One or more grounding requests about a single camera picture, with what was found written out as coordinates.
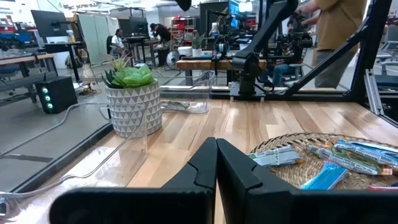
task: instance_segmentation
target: black speaker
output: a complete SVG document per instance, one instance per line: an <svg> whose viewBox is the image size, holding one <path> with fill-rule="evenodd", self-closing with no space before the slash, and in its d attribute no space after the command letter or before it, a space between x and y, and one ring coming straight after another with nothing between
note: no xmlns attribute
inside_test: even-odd
<svg viewBox="0 0 398 224"><path fill-rule="evenodd" d="M71 77L55 77L35 86L45 113L61 113L77 103Z"/></svg>

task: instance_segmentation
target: woven basket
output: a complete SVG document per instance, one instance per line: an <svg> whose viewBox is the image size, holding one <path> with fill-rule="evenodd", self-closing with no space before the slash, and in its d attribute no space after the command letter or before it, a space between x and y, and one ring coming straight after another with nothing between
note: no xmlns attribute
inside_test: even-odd
<svg viewBox="0 0 398 224"><path fill-rule="evenodd" d="M326 142L331 138L345 139L347 141L368 142L396 148L396 146L344 135L295 133L279 136L277 138L263 142L254 148L252 152L264 152L290 144L300 154L300 156L305 159L305 162L303 164L269 167L269 170L284 181L294 185L297 188L300 188L300 186L306 183L306 181L319 174L323 167L323 159L320 159L316 155L306 150L305 146L307 144L326 144ZM348 176L340 181L334 189L366 189L369 186L387 187L395 183L398 183L398 177L394 175L371 176L359 174L357 172L349 172Z"/></svg>

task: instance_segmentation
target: person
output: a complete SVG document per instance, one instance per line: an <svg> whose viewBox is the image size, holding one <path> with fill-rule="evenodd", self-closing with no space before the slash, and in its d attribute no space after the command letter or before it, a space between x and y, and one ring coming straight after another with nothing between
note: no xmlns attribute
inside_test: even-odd
<svg viewBox="0 0 398 224"><path fill-rule="evenodd" d="M294 20L292 18L289 19L287 23L288 33L293 32L294 30ZM282 86L282 77L286 74L294 74L295 68L290 66L290 64L303 63L302 59L303 48L300 46L293 46L292 49L287 48L284 52L284 55L289 57L285 60L276 61L275 67L272 69L264 69L263 74L260 76L260 80L266 81L268 76L272 77L272 84L275 87Z"/></svg>
<svg viewBox="0 0 398 224"><path fill-rule="evenodd" d="M303 24L317 25L318 48L315 64L318 65L356 32L362 23L366 0L310 0L297 8L297 13L313 13L320 10ZM315 78L317 88L336 88L345 69L355 56L358 46L340 57Z"/></svg>
<svg viewBox="0 0 398 224"><path fill-rule="evenodd" d="M160 43L165 46L170 45L170 41L173 39L171 33L165 26L162 24L154 24L150 25L150 31L154 33L154 36L160 36Z"/></svg>
<svg viewBox="0 0 398 224"><path fill-rule="evenodd" d="M117 29L115 35L112 37L111 45L114 46L114 51L119 55L127 53L126 48L122 42L123 30Z"/></svg>

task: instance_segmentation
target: fan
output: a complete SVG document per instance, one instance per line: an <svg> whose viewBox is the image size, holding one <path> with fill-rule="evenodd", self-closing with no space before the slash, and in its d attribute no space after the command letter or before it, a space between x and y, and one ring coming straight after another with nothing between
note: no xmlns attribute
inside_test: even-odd
<svg viewBox="0 0 398 224"><path fill-rule="evenodd" d="M173 50L167 54L166 64L170 69L177 69L177 61L180 60L180 54Z"/></svg>

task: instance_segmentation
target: man in tan shirt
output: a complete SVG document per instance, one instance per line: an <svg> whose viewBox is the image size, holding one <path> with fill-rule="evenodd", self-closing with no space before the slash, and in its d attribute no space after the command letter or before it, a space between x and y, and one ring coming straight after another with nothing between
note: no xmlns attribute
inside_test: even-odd
<svg viewBox="0 0 398 224"><path fill-rule="evenodd" d="M304 24L317 25L318 48L317 65L324 61L347 38L355 33L362 23L366 0L311 0L297 8L297 12L312 13L321 10L319 15L304 21ZM358 46L326 68L315 78L318 88L336 88Z"/></svg>

